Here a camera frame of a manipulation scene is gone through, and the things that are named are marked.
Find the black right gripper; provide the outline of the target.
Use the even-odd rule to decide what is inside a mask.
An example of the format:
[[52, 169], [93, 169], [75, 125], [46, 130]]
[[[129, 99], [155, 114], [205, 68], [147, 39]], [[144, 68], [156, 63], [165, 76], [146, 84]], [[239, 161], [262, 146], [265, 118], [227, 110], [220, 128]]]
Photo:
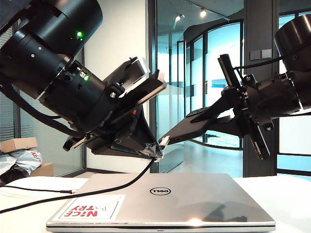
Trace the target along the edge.
[[224, 116], [215, 119], [208, 130], [231, 134], [243, 138], [248, 135], [260, 160], [270, 157], [270, 151], [259, 128], [259, 121], [251, 114], [246, 87], [241, 85], [232, 67], [228, 54], [222, 54], [218, 62], [225, 76], [228, 87], [222, 96], [204, 110], [191, 123], [216, 118], [220, 113], [233, 109], [234, 117]]

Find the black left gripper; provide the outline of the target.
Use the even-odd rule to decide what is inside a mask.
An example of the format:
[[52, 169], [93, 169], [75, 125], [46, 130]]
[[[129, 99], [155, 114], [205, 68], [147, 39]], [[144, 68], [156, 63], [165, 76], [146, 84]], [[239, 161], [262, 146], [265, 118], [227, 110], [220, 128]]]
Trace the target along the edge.
[[96, 155], [162, 159], [162, 148], [150, 131], [142, 105], [165, 88], [164, 74], [157, 69], [117, 101], [103, 126], [83, 138], [68, 137], [63, 149], [84, 144]]

